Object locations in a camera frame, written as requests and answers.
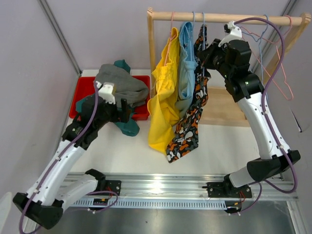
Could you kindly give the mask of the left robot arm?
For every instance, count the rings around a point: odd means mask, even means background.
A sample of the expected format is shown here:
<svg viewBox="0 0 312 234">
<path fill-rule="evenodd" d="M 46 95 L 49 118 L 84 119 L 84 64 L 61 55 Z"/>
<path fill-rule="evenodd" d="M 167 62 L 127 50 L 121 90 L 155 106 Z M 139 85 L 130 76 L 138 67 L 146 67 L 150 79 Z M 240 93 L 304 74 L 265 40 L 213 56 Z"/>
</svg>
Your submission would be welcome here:
<svg viewBox="0 0 312 234">
<path fill-rule="evenodd" d="M 25 193 L 16 193 L 13 203 L 23 217 L 49 230 L 61 219 L 63 213 L 85 195 L 108 194 L 105 174 L 90 169 L 82 178 L 65 189 L 60 189 L 64 179 L 76 161 L 98 137 L 99 130 L 108 122 L 127 122 L 130 109 L 126 99 L 121 99 L 121 108 L 93 94 L 85 98 L 80 112 L 66 127 L 59 147 L 52 160 L 34 185 Z"/>
</svg>

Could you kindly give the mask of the grey shorts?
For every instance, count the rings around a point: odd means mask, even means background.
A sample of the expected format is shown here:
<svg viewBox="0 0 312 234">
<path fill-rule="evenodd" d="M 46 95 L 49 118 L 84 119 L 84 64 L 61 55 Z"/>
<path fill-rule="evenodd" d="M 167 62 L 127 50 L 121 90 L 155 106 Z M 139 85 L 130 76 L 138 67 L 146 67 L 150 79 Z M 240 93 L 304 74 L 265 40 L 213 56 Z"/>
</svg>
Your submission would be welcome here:
<svg viewBox="0 0 312 234">
<path fill-rule="evenodd" d="M 149 88 L 143 81 L 112 64 L 103 64 L 100 67 L 96 81 L 115 85 L 115 99 L 118 108 L 121 108 L 121 99 L 126 99 L 127 104 L 132 108 L 144 105 L 149 94 Z"/>
</svg>

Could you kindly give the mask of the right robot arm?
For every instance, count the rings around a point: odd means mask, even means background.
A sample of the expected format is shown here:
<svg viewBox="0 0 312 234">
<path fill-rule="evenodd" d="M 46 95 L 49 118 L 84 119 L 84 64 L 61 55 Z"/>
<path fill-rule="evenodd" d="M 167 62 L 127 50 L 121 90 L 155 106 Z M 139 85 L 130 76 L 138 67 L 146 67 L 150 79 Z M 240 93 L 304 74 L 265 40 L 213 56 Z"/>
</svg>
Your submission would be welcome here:
<svg viewBox="0 0 312 234">
<path fill-rule="evenodd" d="M 217 70 L 225 80 L 225 87 L 244 113 L 258 145 L 260 157 L 224 177 L 223 193 L 235 196 L 248 184 L 262 182 L 291 168 L 301 159 L 291 150 L 280 134 L 270 113 L 264 87 L 259 77 L 249 71 L 251 49 L 246 41 L 234 39 L 220 45 L 214 39 L 204 51 L 197 53 L 202 65 Z"/>
</svg>

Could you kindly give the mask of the dark green shorts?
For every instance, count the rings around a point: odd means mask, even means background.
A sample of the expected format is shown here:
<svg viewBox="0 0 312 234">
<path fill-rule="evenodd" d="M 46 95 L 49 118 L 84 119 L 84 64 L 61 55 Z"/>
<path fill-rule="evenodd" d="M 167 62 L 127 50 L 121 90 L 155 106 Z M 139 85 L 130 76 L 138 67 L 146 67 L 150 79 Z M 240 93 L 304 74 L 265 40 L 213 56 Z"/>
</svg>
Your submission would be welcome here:
<svg viewBox="0 0 312 234">
<path fill-rule="evenodd" d="M 116 60 L 113 64 L 114 66 L 117 66 L 119 68 L 122 68 L 124 69 L 127 73 L 130 74 L 130 66 L 126 63 L 126 61 L 123 59 L 123 60 Z M 85 98 L 81 99 L 80 101 L 77 101 L 76 102 L 76 111 L 79 112 L 81 111 L 81 107 L 82 107 L 82 103 L 85 101 Z M 126 136 L 130 136 L 130 137 L 135 137 L 138 133 L 139 133 L 139 126 L 138 124 L 132 119 L 132 116 L 133 116 L 133 112 L 131 113 L 130 115 L 130 119 L 129 119 L 129 122 L 126 123 L 125 125 L 122 125 L 120 127 L 118 127 L 121 132 L 126 135 Z"/>
</svg>

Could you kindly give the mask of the camouflage patterned shorts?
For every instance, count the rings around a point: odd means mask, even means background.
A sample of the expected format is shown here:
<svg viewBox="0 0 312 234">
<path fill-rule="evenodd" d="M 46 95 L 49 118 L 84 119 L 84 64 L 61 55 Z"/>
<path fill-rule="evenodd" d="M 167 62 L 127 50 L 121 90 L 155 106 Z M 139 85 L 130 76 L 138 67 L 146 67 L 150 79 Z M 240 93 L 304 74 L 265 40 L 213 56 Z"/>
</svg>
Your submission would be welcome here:
<svg viewBox="0 0 312 234">
<path fill-rule="evenodd" d="M 207 25 L 205 25 L 206 48 L 208 47 Z M 198 124 L 200 122 L 204 106 L 208 102 L 208 81 L 211 74 L 205 68 L 205 77 L 202 76 L 202 67 L 197 53 L 202 49 L 202 26 L 196 41 L 193 41 L 194 55 L 197 62 L 195 69 L 195 87 L 193 100 L 175 128 L 175 136 L 166 148 L 169 163 L 177 161 L 199 146 Z"/>
</svg>

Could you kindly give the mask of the light blue shorts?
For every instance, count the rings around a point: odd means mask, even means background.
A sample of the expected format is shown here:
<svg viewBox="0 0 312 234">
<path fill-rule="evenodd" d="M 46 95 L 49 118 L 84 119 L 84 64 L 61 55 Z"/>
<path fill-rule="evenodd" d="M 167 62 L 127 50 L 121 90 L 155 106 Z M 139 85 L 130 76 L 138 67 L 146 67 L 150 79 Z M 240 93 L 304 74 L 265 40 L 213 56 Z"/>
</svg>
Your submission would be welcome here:
<svg viewBox="0 0 312 234">
<path fill-rule="evenodd" d="M 180 55 L 178 66 L 178 101 L 175 107 L 182 118 L 189 109 L 195 87 L 195 69 L 197 62 L 193 46 L 193 24 L 184 22 L 179 32 Z"/>
</svg>

